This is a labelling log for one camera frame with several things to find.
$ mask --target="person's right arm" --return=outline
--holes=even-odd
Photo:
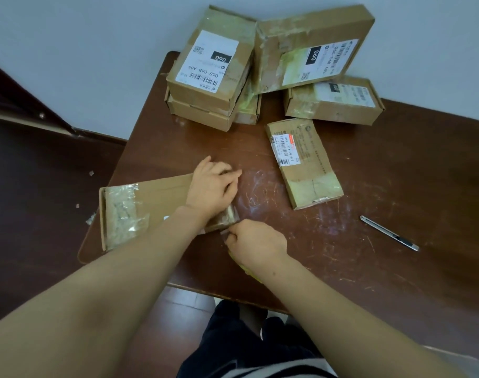
[[[234,259],[281,300],[339,377],[465,377],[315,277],[272,227],[243,220],[229,230]]]

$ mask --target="person's left hand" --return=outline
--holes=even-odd
[[[232,202],[242,172],[232,171],[232,167],[224,162],[211,162],[211,157],[207,156],[194,171],[186,205],[198,210],[207,222]]]

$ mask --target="forearm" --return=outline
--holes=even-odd
[[[464,377],[285,255],[259,273],[339,376]]]
[[[113,373],[129,339],[205,222],[192,210],[180,208],[157,228],[5,317],[0,321],[0,374]]]

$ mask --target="dark floor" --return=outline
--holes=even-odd
[[[86,221],[122,151],[0,121],[0,319],[81,266]],[[117,376],[174,377],[214,308],[211,297],[165,288]]]

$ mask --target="silver utility knife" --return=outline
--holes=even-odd
[[[389,237],[395,239],[396,241],[400,242],[401,244],[405,245],[406,247],[411,248],[412,250],[415,250],[419,252],[420,248],[416,245],[413,244],[411,241],[405,239],[404,237],[400,237],[398,234],[392,232],[389,229],[384,228],[383,226],[379,225],[378,223],[373,222],[372,220],[368,219],[365,216],[360,216],[360,219],[364,222],[369,224],[371,227],[376,228],[378,231],[383,232],[385,235],[388,235]]]

